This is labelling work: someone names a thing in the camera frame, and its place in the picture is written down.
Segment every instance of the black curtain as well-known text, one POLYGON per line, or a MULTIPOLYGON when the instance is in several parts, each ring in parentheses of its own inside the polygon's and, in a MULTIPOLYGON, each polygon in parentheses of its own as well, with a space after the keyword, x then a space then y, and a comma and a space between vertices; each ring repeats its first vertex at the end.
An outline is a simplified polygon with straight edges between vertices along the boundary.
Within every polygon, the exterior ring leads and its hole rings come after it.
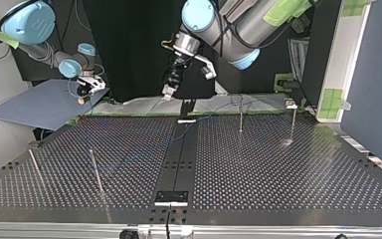
MULTIPOLYGON (((97 50, 106 68, 112 96, 119 102, 159 96, 171 52, 161 47, 181 24, 182 0, 84 0, 97 50)), ((209 47, 204 55, 214 61, 209 47)), ((179 99, 207 99, 214 81, 205 80, 202 64, 193 61, 179 99)))

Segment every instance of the metal plate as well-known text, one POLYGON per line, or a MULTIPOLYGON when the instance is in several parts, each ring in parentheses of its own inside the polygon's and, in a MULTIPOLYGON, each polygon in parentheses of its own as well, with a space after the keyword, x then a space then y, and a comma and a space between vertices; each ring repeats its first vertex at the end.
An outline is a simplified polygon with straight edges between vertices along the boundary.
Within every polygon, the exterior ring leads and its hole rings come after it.
POLYGON ((27 158, 0 171, 0 218, 148 223, 174 129, 166 118, 82 119, 34 151, 40 170, 27 158))
POLYGON ((188 224, 382 225, 382 170, 331 129, 298 116, 289 144, 291 116, 239 122, 199 122, 196 153, 182 158, 196 168, 175 188, 192 191, 188 224))

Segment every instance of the metal rod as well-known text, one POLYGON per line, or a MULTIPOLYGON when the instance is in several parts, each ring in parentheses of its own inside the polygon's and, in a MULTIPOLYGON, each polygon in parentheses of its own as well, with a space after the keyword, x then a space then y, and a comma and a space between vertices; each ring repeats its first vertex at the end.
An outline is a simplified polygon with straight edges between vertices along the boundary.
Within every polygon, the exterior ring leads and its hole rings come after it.
POLYGON ((104 193, 103 186, 101 185, 100 174, 98 173, 97 163, 96 163, 96 159, 95 159, 95 153, 93 152, 92 149, 90 149, 90 156, 92 158, 93 167, 95 168, 95 178, 97 179, 98 188, 100 189, 101 193, 104 193))
POLYGON ((297 109, 294 109, 294 110, 293 110, 292 128, 291 128, 291 130, 290 130, 290 140, 293 140, 293 130, 294 130, 294 127, 295 127, 296 110, 297 110, 297 109))
POLYGON ((33 160, 34 167, 36 168, 36 170, 40 170, 39 164, 37 163, 36 157, 34 156, 33 150, 31 148, 29 149, 29 153, 30 153, 30 156, 31 156, 31 158, 33 160))
POLYGON ((243 124, 244 124, 244 111, 243 111, 243 101, 241 101, 240 105, 240 132, 243 131, 243 124))

